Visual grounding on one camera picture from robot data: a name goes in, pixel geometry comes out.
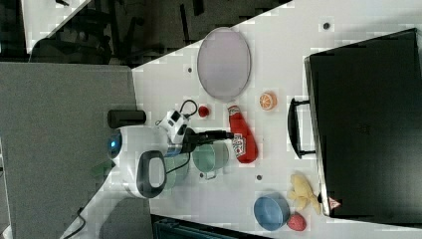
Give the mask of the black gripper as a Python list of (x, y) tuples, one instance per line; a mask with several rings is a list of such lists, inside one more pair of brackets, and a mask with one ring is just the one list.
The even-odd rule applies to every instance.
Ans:
[(213, 144), (213, 143), (227, 143), (234, 134), (226, 130), (206, 130), (202, 132), (195, 132), (192, 128), (188, 128), (182, 140), (182, 153), (190, 153), (199, 145)]

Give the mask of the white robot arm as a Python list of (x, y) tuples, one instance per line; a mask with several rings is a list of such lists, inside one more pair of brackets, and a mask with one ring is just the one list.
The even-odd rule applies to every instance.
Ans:
[(156, 125), (145, 122), (146, 113), (142, 110), (107, 113), (108, 126), (117, 134), (108, 144), (115, 167), (105, 181), (105, 191), (154, 198), (167, 181), (165, 158), (189, 154), (200, 145), (234, 137), (226, 130), (195, 131), (188, 126), (189, 116), (177, 110), (167, 112)]

